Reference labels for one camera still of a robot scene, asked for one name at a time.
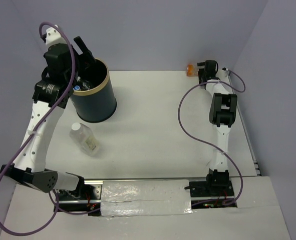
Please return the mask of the long clear plastic bottle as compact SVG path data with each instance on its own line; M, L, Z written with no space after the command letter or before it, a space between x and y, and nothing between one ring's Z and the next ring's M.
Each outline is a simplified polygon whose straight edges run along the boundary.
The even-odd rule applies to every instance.
M74 90L74 91L80 91L81 88L80 88L78 85L76 85L76 86L73 87L73 90Z

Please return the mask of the black bin with gold rim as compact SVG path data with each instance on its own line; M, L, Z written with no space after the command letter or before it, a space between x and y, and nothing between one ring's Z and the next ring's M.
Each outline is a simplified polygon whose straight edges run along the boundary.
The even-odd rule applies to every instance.
M94 87L91 90L74 91L71 96L79 118L88 123L99 123L111 117L117 108L117 101L107 65L97 58L95 64L78 73L78 79L87 80Z

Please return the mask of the orange label plastic bottle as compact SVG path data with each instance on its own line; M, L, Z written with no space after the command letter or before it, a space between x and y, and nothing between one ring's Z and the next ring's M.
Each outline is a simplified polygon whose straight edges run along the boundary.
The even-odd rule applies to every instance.
M199 67L196 64L188 64L186 67L186 75L188 77L197 77Z

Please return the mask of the square clear white-cap bottle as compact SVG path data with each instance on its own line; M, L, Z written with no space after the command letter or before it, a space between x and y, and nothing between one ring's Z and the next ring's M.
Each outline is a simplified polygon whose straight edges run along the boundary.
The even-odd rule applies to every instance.
M75 122L72 124L70 138L87 155L94 155L98 150L98 141L92 130L82 123Z

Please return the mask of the crushed clear blue-label bottle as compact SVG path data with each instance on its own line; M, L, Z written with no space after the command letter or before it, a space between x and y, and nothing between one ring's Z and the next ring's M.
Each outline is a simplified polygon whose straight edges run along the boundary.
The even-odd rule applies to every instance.
M94 88L91 82L84 79L78 79L77 83L81 91L88 91Z

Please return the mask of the silver foil tape sheet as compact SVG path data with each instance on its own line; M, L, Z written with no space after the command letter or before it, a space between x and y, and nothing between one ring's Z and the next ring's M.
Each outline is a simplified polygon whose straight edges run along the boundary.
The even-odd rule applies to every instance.
M105 181L104 217L167 216L192 213L189 182L182 180Z

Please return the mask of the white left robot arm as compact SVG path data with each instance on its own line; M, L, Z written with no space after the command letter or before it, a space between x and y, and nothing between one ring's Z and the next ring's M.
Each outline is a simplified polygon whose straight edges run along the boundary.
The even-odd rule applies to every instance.
M83 177L67 172L57 172L46 168L47 151L73 88L77 84L79 73L84 73L95 63L91 51L77 36L74 42L82 54L71 54L66 43L52 45L45 52L47 67L42 72L41 80L35 84L32 115L26 131L23 150L13 163L1 170L5 175L20 185L44 193L57 190L80 199L85 195L87 186Z

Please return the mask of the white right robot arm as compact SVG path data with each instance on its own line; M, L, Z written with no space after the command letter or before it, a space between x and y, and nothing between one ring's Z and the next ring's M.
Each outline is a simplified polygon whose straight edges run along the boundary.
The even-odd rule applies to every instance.
M236 119L237 95L230 93L216 76L219 70L215 60L206 60L187 66L189 77L198 77L199 83L206 83L204 88L212 96L209 122L215 130L212 159L206 176L205 191L211 196L226 192L229 187L228 140L232 125Z

